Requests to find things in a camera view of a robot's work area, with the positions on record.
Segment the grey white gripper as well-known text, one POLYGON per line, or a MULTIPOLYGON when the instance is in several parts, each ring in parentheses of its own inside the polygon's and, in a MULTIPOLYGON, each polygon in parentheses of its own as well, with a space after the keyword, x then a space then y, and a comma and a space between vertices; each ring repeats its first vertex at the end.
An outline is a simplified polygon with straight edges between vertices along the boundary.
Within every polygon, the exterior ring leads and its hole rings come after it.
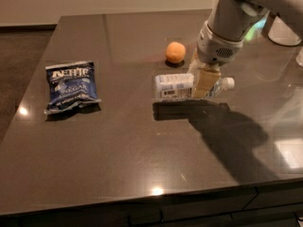
POLYGON ((188 72, 194 75, 193 98, 203 98, 221 77, 220 66, 233 61, 243 41, 232 42, 217 36, 204 22, 197 39, 188 72))

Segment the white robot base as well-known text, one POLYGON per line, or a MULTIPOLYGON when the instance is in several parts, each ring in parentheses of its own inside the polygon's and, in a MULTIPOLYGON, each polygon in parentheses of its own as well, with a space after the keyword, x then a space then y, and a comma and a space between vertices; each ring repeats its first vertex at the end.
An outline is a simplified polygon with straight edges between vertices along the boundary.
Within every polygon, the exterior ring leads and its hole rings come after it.
POLYGON ((301 43, 301 39, 279 17, 273 21, 268 38, 284 46, 296 46, 301 43))

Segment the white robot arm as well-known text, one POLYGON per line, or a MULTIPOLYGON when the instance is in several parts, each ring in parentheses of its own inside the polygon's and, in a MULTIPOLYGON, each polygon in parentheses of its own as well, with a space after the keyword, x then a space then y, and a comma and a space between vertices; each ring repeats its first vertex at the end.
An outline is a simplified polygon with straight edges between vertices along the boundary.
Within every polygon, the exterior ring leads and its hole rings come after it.
POLYGON ((235 59, 250 28, 271 11, 303 37, 303 0, 219 0, 198 35, 188 72, 192 97, 206 97, 221 76, 220 67, 235 59))

